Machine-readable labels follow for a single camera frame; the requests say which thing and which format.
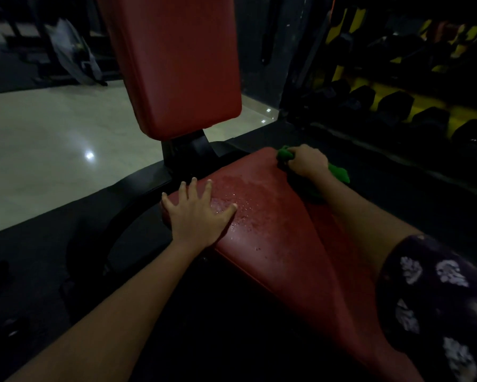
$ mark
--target tiled floor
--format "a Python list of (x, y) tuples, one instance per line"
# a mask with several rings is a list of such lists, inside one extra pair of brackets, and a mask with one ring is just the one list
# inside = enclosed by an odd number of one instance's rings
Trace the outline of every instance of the tiled floor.
[[(244, 97), (205, 130), (223, 141), (277, 118)], [(0, 230), (80, 199), (162, 159), (139, 129), (123, 82), (0, 94)]]

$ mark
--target red upholstery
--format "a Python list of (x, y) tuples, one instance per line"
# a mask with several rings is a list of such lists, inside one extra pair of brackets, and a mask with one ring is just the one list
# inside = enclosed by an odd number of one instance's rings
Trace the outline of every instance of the red upholstery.
[[(304, 204), (266, 148), (209, 176), (212, 206), (238, 211), (216, 250), (386, 380), (418, 381), (387, 343), (368, 269), (326, 205)], [(203, 191), (205, 181), (199, 182)], [(178, 193), (170, 195), (178, 203)]]
[(233, 0), (98, 0), (137, 121), (166, 141), (240, 114)]

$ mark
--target sleeve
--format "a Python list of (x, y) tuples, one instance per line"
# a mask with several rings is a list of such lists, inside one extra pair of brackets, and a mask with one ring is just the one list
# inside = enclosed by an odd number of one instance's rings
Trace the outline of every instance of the sleeve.
[(426, 235), (388, 256), (376, 284), (389, 343), (426, 381), (477, 381), (477, 268)]

